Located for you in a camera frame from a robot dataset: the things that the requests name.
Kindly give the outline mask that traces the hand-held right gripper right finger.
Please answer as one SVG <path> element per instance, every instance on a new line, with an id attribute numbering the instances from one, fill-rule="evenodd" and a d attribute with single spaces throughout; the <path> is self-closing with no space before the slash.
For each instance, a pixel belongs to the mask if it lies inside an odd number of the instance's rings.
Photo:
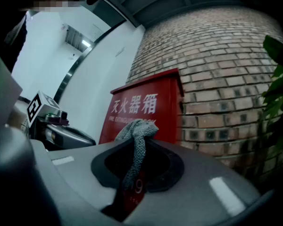
<path id="1" fill-rule="evenodd" d="M 164 192 L 146 193 L 125 219 L 128 226 L 255 226 L 274 192 L 257 188 L 219 160 L 186 147 L 151 140 L 184 163 L 180 180 Z"/>

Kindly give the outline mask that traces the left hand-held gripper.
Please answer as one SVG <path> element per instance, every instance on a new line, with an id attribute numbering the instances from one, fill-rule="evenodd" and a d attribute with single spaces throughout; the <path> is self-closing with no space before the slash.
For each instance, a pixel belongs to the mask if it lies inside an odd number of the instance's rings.
<path id="1" fill-rule="evenodd" d="M 40 90 L 26 109 L 29 137 L 42 141 L 48 150 L 68 150 L 96 145 L 86 133 L 72 128 L 67 113 Z"/>

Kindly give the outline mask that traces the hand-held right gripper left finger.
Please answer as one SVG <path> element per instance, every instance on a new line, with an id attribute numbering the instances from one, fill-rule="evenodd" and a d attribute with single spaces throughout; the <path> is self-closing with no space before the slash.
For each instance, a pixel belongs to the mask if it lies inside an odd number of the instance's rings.
<path id="1" fill-rule="evenodd" d="M 117 190 L 104 187 L 92 173 L 92 160 L 109 149 L 132 145 L 133 140 L 47 152 L 47 189 L 54 200 L 62 226 L 135 226 L 134 216 L 120 220 L 102 213 L 112 205 Z"/>

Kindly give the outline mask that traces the grey wiping cloth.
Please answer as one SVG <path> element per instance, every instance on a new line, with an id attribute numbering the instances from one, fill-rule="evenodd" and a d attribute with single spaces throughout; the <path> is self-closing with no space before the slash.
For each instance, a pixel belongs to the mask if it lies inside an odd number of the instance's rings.
<path id="1" fill-rule="evenodd" d="M 136 119 L 128 123 L 116 136 L 115 141 L 131 138 L 134 140 L 133 163 L 122 181 L 123 191 L 133 186 L 140 172 L 146 155 L 145 137 L 154 137 L 158 130 L 154 122 Z"/>

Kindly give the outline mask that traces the red fire extinguisher box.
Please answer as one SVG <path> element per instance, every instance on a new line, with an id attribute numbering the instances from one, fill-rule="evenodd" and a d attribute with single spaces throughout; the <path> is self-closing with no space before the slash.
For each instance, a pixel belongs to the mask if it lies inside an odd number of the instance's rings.
<path id="1" fill-rule="evenodd" d="M 103 186 L 117 190 L 114 202 L 104 212 L 127 217 L 142 201 L 146 192 L 169 189 L 182 175 L 183 163 L 173 152 L 150 142 L 157 139 L 171 144 L 181 140 L 183 87 L 178 69 L 161 72 L 111 91 L 112 99 L 100 134 L 100 144 L 115 141 L 131 121 L 152 121 L 159 128 L 154 137 L 145 137 L 146 155 L 133 186 L 122 190 L 122 181 L 133 163 L 131 146 L 104 154 L 92 163 L 92 171 Z"/>

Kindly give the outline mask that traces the person's left forearm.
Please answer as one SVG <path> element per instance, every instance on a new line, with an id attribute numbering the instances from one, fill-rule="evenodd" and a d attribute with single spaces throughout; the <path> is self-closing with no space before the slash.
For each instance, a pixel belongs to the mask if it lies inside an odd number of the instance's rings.
<path id="1" fill-rule="evenodd" d="M 27 116 L 25 113 L 21 112 L 16 106 L 12 109 L 7 124 L 11 127 L 20 129 L 23 133 L 27 132 Z"/>

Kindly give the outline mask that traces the ceiling vent grille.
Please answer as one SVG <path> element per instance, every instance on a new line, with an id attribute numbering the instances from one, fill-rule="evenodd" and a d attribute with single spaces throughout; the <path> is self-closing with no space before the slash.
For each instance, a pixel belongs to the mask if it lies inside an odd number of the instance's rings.
<path id="1" fill-rule="evenodd" d="M 67 33 L 65 37 L 65 42 L 80 52 L 84 52 L 86 50 L 86 46 L 83 45 L 83 35 L 79 33 L 76 29 L 68 25 Z"/>

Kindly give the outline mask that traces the person's black clothes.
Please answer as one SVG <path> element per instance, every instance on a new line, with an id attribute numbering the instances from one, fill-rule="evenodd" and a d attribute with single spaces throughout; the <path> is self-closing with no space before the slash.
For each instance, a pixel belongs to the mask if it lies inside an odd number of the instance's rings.
<path id="1" fill-rule="evenodd" d="M 26 12 L 21 12 L 20 15 L 21 20 L 19 20 L 15 27 L 7 33 L 6 38 L 4 40 L 4 63 L 10 72 L 13 71 L 13 68 L 24 46 L 27 36 Z"/>

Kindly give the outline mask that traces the green potted plant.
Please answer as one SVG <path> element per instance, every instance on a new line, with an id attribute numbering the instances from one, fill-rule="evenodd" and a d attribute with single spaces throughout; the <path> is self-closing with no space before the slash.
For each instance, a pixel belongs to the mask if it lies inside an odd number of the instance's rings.
<path id="1" fill-rule="evenodd" d="M 273 82 L 262 93 L 265 108 L 261 117 L 264 122 L 264 145 L 272 149 L 271 158 L 283 153 L 283 43 L 267 35 L 263 48 L 276 63 Z"/>

